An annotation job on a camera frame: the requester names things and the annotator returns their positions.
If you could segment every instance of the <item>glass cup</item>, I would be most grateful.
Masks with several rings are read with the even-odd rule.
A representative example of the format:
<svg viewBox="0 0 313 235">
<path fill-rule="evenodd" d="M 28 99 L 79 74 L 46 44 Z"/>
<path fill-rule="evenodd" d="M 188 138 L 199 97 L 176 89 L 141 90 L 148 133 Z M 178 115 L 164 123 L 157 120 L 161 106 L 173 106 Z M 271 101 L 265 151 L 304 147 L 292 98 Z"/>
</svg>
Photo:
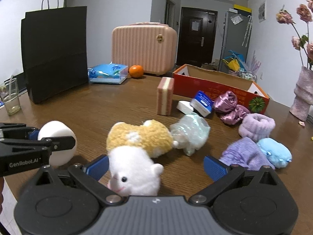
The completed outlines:
<svg viewBox="0 0 313 235">
<path fill-rule="evenodd" d="M 11 92 L 9 80 L 0 85 L 0 99 L 4 103 L 8 115 L 13 115 L 21 109 L 18 99 L 18 82 L 16 78 L 13 78 L 11 81 Z"/>
</svg>

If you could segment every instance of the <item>lavender fuzzy wristband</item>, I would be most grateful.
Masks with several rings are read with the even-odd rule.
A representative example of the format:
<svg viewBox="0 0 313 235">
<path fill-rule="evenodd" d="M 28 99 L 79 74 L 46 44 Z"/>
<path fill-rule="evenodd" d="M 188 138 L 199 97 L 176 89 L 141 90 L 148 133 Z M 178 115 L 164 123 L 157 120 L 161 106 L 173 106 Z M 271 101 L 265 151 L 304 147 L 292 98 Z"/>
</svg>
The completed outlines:
<svg viewBox="0 0 313 235">
<path fill-rule="evenodd" d="M 248 114 L 239 127 L 241 137 L 249 137 L 254 142 L 268 138 L 275 128 L 275 121 L 272 118 L 261 114 Z"/>
</svg>

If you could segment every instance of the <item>flower leaf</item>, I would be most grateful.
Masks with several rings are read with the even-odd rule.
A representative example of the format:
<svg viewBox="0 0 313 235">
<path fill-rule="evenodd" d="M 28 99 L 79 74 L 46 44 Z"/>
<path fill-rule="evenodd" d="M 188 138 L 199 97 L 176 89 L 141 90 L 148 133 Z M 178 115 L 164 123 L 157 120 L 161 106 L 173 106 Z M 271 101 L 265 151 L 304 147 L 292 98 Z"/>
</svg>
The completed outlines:
<svg viewBox="0 0 313 235">
<path fill-rule="evenodd" d="M 306 36 L 306 35 L 302 35 L 302 40 L 306 41 L 306 42 L 309 42 L 309 38 Z"/>
<path fill-rule="evenodd" d="M 309 42 L 309 38 L 306 35 L 302 35 L 301 37 L 301 48 L 304 48 L 304 45 Z"/>
</svg>

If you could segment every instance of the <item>white plush toy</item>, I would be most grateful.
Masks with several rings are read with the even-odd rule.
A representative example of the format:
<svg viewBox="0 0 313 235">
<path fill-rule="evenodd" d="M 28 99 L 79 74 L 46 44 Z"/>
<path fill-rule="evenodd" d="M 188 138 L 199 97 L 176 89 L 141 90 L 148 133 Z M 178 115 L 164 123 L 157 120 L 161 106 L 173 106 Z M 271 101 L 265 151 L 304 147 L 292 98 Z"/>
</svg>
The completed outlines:
<svg viewBox="0 0 313 235">
<path fill-rule="evenodd" d="M 121 146 L 110 151 L 108 188 L 120 196 L 157 196 L 161 164 L 155 164 L 141 147 Z"/>
</svg>

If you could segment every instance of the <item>cardboard box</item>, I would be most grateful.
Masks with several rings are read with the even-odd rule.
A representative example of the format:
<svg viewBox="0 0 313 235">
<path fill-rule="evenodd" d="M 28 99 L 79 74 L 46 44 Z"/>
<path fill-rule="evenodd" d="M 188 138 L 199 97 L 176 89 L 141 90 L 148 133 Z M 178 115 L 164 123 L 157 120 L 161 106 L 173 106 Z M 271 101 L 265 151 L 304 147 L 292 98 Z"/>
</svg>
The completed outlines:
<svg viewBox="0 0 313 235">
<path fill-rule="evenodd" d="M 267 94 L 255 82 L 223 72 L 205 70 L 185 64 L 173 72 L 174 94 L 194 98 L 203 91 L 212 100 L 226 91 L 232 91 L 238 104 L 251 113 L 264 114 L 270 101 Z"/>
</svg>

